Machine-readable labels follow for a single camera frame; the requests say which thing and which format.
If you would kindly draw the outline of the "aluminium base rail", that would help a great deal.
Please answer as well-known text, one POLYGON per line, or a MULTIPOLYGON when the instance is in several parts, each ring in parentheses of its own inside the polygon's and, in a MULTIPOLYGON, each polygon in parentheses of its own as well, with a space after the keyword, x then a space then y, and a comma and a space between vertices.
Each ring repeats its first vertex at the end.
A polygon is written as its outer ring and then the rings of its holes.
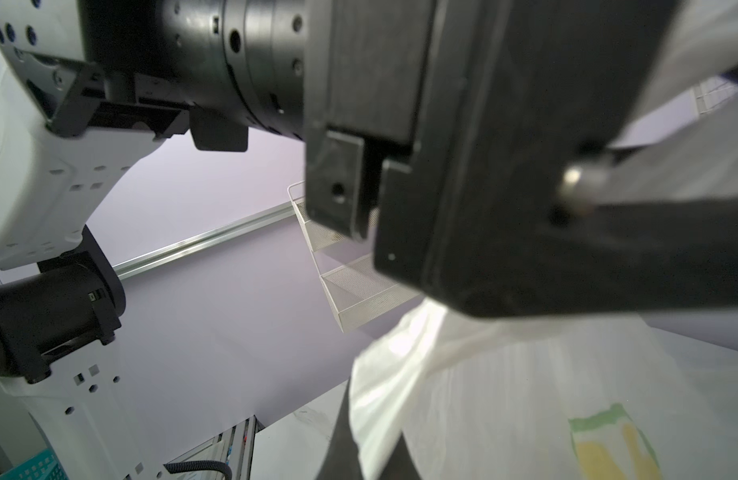
POLYGON ((263 429, 264 425, 252 415, 170 460, 170 463, 219 461, 232 469, 234 479, 248 480, 251 478, 255 439, 263 429))

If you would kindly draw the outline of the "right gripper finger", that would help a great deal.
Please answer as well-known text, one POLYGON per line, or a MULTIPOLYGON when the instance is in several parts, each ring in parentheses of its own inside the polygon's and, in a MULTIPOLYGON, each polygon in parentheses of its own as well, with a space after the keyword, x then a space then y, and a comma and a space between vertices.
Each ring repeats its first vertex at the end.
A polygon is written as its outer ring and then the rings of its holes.
MULTIPOLYGON (((318 480, 363 478, 358 458, 358 447, 353 440, 349 425, 350 382, 351 380, 348 380, 346 384, 332 439, 316 476, 318 480)), ((404 436, 399 438, 380 475, 380 479, 421 479, 412 461, 404 436)))

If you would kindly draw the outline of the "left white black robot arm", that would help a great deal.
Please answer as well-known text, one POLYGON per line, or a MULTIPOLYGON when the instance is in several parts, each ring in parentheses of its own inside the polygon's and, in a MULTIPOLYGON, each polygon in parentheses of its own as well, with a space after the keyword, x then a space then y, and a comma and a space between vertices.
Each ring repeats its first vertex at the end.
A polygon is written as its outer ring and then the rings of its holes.
POLYGON ((647 166, 738 148, 738 99, 608 165, 625 124, 738 80, 738 1, 0 1, 0 271, 58 275, 50 331, 112 338, 87 221, 165 139, 305 143, 305 206, 477 318, 738 306, 738 193, 647 166))

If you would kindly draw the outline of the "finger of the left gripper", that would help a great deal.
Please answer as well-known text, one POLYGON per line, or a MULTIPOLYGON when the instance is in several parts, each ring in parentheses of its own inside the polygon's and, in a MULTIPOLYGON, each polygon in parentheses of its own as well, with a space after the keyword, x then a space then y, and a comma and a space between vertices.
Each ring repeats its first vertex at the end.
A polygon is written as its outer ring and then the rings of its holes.
POLYGON ((738 141, 671 137, 618 160, 561 138, 524 160, 526 314, 738 306, 738 141))

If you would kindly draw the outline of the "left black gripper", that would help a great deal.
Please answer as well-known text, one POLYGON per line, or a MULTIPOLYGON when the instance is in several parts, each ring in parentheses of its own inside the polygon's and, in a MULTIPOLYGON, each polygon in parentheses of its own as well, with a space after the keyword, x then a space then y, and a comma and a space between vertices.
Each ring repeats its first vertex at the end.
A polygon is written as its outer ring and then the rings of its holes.
POLYGON ((635 104, 671 1, 84 1, 100 126, 243 152, 305 145, 308 215, 461 312, 675 304, 634 207, 582 219, 559 186, 635 104))

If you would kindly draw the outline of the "white plastic bag lemon print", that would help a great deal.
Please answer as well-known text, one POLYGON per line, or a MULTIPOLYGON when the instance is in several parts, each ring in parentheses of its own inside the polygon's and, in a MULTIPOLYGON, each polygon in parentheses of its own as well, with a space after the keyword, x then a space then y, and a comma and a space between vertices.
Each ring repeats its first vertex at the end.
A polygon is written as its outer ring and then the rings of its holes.
MULTIPOLYGON (((629 120, 738 61, 738 1, 685 5, 629 120)), ((738 141, 730 103, 668 138, 738 141)), ((489 320, 425 298, 355 360, 363 479, 401 436, 421 479, 738 479, 738 363, 693 368, 637 313, 489 320)))

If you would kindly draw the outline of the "lower white mesh shelf bin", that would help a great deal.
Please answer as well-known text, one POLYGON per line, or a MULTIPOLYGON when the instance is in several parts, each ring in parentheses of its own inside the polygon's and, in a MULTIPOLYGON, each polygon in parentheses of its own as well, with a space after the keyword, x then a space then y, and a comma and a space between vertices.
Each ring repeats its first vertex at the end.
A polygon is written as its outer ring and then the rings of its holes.
POLYGON ((377 214, 370 216, 369 237, 356 242, 310 219, 304 183, 287 188, 288 197, 333 317, 347 333, 409 304, 420 294, 374 268, 377 214))

